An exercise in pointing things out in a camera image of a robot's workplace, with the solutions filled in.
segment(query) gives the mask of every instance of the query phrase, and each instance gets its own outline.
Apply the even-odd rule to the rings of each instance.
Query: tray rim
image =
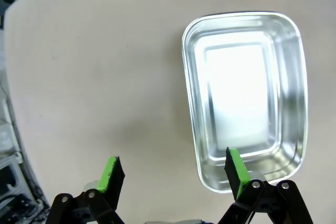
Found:
[[[283,18],[287,20],[291,26],[293,27],[296,37],[298,39],[298,46],[299,46],[299,51],[300,51],[300,60],[301,60],[301,67],[302,67],[302,85],[304,89],[304,124],[303,124],[303,142],[302,142],[302,156],[300,159],[299,165],[290,172],[287,176],[284,176],[282,178],[274,179],[268,181],[269,183],[276,183],[278,181],[288,179],[291,177],[293,174],[295,174],[298,169],[301,167],[303,160],[306,155],[306,149],[307,149],[307,138],[308,138],[308,83],[307,83],[307,67],[306,67],[306,60],[305,60],[305,54],[303,51],[303,44],[302,44],[302,38],[301,34],[299,31],[299,28],[297,25],[294,23],[292,19],[290,19],[288,16],[279,13],[279,12],[272,12],[272,11],[243,11],[243,12],[228,12],[228,13],[216,13],[216,14],[210,14],[210,15],[205,15],[199,18],[194,19],[192,22],[189,23],[189,25],[185,28],[183,36],[182,36],[182,57],[183,57],[183,66],[184,66],[184,74],[185,74],[185,81],[186,81],[186,89],[187,89],[187,96],[188,96],[188,106],[189,106],[189,113],[190,113],[190,120],[191,120],[191,126],[192,126],[192,132],[193,132],[193,141],[194,141],[194,148],[195,148],[195,155],[196,155],[196,164],[197,164],[197,172],[198,172],[198,177],[206,188],[208,188],[211,191],[214,191],[216,193],[229,193],[231,192],[231,189],[225,189],[225,190],[218,190],[215,188],[212,188],[209,186],[203,178],[202,174],[202,166],[201,166],[201,157],[199,151],[197,151],[197,143],[196,143],[196,138],[195,138],[195,112],[193,111],[194,108],[192,106],[193,104],[193,97],[192,97],[192,87],[190,83],[190,78],[191,78],[191,73],[188,69],[188,58],[187,58],[187,52],[186,52],[186,39],[192,30],[192,28],[197,24],[200,23],[204,20],[209,20],[209,19],[217,19],[217,18],[226,18],[226,17],[235,17],[235,16],[256,16],[256,15],[264,15],[264,16],[278,16],[280,18]]]

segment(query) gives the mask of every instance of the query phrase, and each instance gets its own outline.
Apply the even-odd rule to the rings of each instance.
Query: white table surface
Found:
[[[120,155],[126,223],[220,219],[233,198],[198,180],[181,37],[197,17],[239,10],[282,12],[301,31],[309,142],[292,179],[315,223],[335,223],[334,0],[19,0],[6,16],[10,92],[49,202]]]

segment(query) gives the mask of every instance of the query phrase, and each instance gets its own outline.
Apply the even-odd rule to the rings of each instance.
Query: metal tray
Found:
[[[307,142],[307,75],[297,26],[283,14],[194,20],[182,39],[198,174],[230,190],[226,147],[273,183],[300,167]]]

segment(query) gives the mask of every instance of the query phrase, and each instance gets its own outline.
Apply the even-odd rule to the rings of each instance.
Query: rectangular metal container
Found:
[[[297,26],[273,12],[216,14],[186,28],[182,51],[198,174],[230,190],[226,147],[269,182],[300,167],[308,124],[307,74]]]

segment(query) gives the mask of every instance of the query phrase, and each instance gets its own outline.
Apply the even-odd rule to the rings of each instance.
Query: green gripper pad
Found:
[[[125,174],[119,157],[109,157],[105,169],[97,185],[105,200],[116,210]]]
[[[246,166],[238,149],[226,149],[225,172],[230,183],[234,198],[238,198],[244,187],[250,182]]]

